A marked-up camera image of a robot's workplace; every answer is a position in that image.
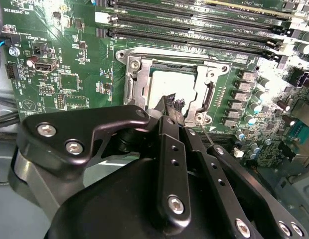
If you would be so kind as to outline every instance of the black plastic part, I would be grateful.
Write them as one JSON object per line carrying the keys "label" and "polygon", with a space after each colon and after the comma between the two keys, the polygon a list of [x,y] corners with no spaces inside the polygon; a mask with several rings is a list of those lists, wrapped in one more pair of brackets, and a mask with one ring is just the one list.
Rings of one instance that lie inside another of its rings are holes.
{"label": "black plastic part", "polygon": [[[63,117],[59,113],[33,115],[21,123],[17,145],[24,157],[50,173],[75,178],[83,173],[86,165],[92,166],[101,161],[91,160],[94,142],[102,140],[101,148],[104,149],[115,132],[145,127],[149,121],[148,114],[133,105],[68,111],[63,113]],[[41,124],[54,126],[56,135],[41,136],[37,132]],[[79,142],[83,152],[79,155],[68,153],[65,145],[70,141]]]}
{"label": "black plastic part", "polygon": [[[184,144],[179,141],[179,126],[167,116],[159,120],[156,158],[159,160],[156,207],[160,217],[156,222],[166,235],[176,235],[190,223],[191,207]],[[182,214],[174,213],[169,207],[171,196],[183,203]]]}
{"label": "black plastic part", "polygon": [[226,239],[216,201],[201,179],[188,176],[192,220],[167,237],[152,224],[158,161],[136,160],[67,200],[48,239]]}
{"label": "black plastic part", "polygon": [[[218,153],[217,148],[221,148],[223,155]],[[281,230],[279,222],[290,225],[294,222],[304,232],[304,238],[309,238],[304,227],[253,177],[251,176],[233,157],[219,145],[208,148],[208,154],[214,155],[221,163],[227,178],[231,182],[232,188],[237,198],[249,205],[252,211],[250,220],[255,222],[259,233],[264,238],[286,239],[286,234]],[[290,239],[299,239],[296,233],[291,233]]]}

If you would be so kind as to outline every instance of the dimm slot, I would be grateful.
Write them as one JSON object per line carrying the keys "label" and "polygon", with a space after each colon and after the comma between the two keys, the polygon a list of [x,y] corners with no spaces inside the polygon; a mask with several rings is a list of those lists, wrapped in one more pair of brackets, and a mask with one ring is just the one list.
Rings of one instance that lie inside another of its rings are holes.
{"label": "dimm slot", "polygon": [[189,38],[181,38],[181,37],[174,37],[169,35],[159,35],[156,33],[149,33],[149,32],[141,32],[136,30],[128,30],[123,28],[115,28],[113,29],[114,32],[111,34],[111,37],[122,37],[122,38],[130,38],[133,40],[139,39],[139,40],[151,40],[151,41],[158,41],[162,43],[183,43],[186,45],[192,45],[192,46],[200,46],[200,47],[213,47],[217,49],[221,49],[223,51],[228,50],[234,50],[234,51],[240,51],[246,52],[246,53],[253,53],[257,55],[262,55],[264,53],[264,50],[262,49],[253,49],[253,48],[247,48],[247,47],[241,47],[241,46],[234,46],[234,45],[228,45],[228,44],[220,44],[215,42],[206,42],[206,41],[200,41],[195,39],[189,39]]}
{"label": "dimm slot", "polygon": [[[235,31],[229,31],[229,30],[221,30],[221,29],[215,29],[212,27],[200,27],[194,24],[186,24],[186,23],[178,23],[178,22],[173,22],[173,21],[168,21],[168,20],[161,20],[161,19],[155,19],[155,18],[146,18],[146,17],[139,17],[139,16],[135,16],[135,15],[127,15],[127,14],[118,14],[118,21],[117,23],[119,24],[129,24],[129,22],[139,22],[139,23],[144,23],[144,24],[151,24],[151,25],[157,25],[157,26],[172,26],[174,28],[178,28],[178,29],[184,29],[184,30],[194,30],[194,31],[198,31],[198,32],[210,32],[210,33],[216,33],[216,34],[222,34],[222,35],[228,35],[228,36],[236,36],[239,38],[249,38],[251,40],[255,40],[255,41],[260,41],[260,42],[266,42],[268,37],[266,35],[264,36],[259,36],[256,34],[248,34],[248,33],[239,33],[239,32],[235,32]],[[216,24],[216,25],[221,25],[221,26],[228,26],[228,27],[233,27],[235,29],[239,29],[241,26],[239,25],[235,25],[235,24],[231,24],[231,23],[223,23],[223,22],[217,22],[217,21],[212,21],[209,20],[207,21],[207,23],[211,23],[211,24]],[[255,27],[245,27],[243,26],[243,28],[246,31],[251,31],[251,32],[263,32],[263,33],[269,33],[269,31],[267,30],[263,30],[260,28],[255,28]]]}
{"label": "dimm slot", "polygon": [[160,12],[167,12],[167,13],[173,13],[173,14],[178,14],[182,16],[197,16],[198,18],[201,19],[206,19],[206,18],[216,18],[220,21],[237,21],[239,23],[244,23],[247,25],[257,25],[258,27],[264,27],[264,28],[270,28],[270,24],[267,23],[262,23],[262,22],[257,22],[253,20],[244,20],[240,18],[234,18],[234,17],[228,17],[224,15],[216,15],[216,14],[209,14],[206,12],[200,12],[200,11],[194,11],[191,9],[183,9],[183,8],[176,8],[173,6],[165,6],[165,5],[159,5],[159,4],[151,4],[147,2],[141,2],[141,1],[133,1],[133,0],[119,0],[117,1],[117,7],[120,9],[125,9],[125,6],[128,7],[136,7],[137,9],[143,8],[146,10],[158,10]]}
{"label": "dimm slot", "polygon": [[260,43],[257,41],[245,40],[245,39],[240,39],[240,38],[235,38],[235,37],[226,37],[226,36],[217,35],[217,34],[188,31],[184,29],[176,29],[176,28],[162,27],[162,26],[155,26],[155,25],[146,25],[142,23],[133,23],[131,24],[131,26],[133,27],[133,29],[138,30],[138,31],[150,32],[152,29],[156,28],[158,31],[155,31],[155,34],[170,35],[169,33],[173,32],[173,34],[175,35],[182,34],[183,35],[182,38],[195,39],[195,40],[199,38],[199,40],[212,41],[212,42],[219,41],[222,44],[233,44],[235,46],[244,45],[244,47],[249,47],[249,48],[254,48],[254,49],[255,48],[265,49],[267,46],[266,43]]}

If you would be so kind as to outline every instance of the electrolytic capacitor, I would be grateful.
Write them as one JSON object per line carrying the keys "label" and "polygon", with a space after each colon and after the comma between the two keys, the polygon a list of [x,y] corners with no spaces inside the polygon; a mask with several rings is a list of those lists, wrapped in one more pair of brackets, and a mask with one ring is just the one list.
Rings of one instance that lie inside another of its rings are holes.
{"label": "electrolytic capacitor", "polygon": [[265,94],[265,92],[263,91],[257,91],[255,93],[255,96],[260,99],[260,101],[265,101],[266,100],[266,97],[267,97],[267,94]]}
{"label": "electrolytic capacitor", "polygon": [[263,80],[260,81],[261,86],[263,86],[265,89],[269,90],[271,88],[271,81],[264,78]]}
{"label": "electrolytic capacitor", "polygon": [[252,115],[247,115],[245,116],[244,120],[249,124],[249,125],[254,125],[256,123],[256,120],[252,117]]}
{"label": "electrolytic capacitor", "polygon": [[29,67],[33,67],[34,63],[36,63],[37,61],[39,61],[38,56],[31,56],[26,61],[26,65]]}
{"label": "electrolytic capacitor", "polygon": [[258,147],[256,143],[252,143],[250,148],[253,151],[253,153],[258,153],[260,151],[260,148]]}
{"label": "electrolytic capacitor", "polygon": [[304,81],[303,86],[309,88],[309,78]]}
{"label": "electrolytic capacitor", "polygon": [[288,115],[283,115],[282,119],[289,126],[293,126],[296,123],[296,121],[293,118],[289,117]]}
{"label": "electrolytic capacitor", "polygon": [[239,129],[235,132],[235,134],[238,136],[238,139],[244,139],[245,135],[244,133]]}
{"label": "electrolytic capacitor", "polygon": [[252,104],[250,104],[250,109],[253,110],[254,113],[259,113],[262,111],[262,106],[260,106],[256,102],[253,102]]}
{"label": "electrolytic capacitor", "polygon": [[278,107],[280,107],[281,109],[285,110],[285,111],[289,111],[290,110],[290,106],[288,104],[286,104],[284,101],[277,101],[276,103],[278,105]]}
{"label": "electrolytic capacitor", "polygon": [[309,54],[309,45],[301,43],[298,45],[298,51],[304,55],[308,55]]}
{"label": "electrolytic capacitor", "polygon": [[302,37],[303,41],[308,41],[309,42],[309,32],[306,32],[303,37]]}
{"label": "electrolytic capacitor", "polygon": [[255,159],[256,158],[256,153],[254,153],[252,150],[248,151],[248,155],[249,155],[250,159]]}

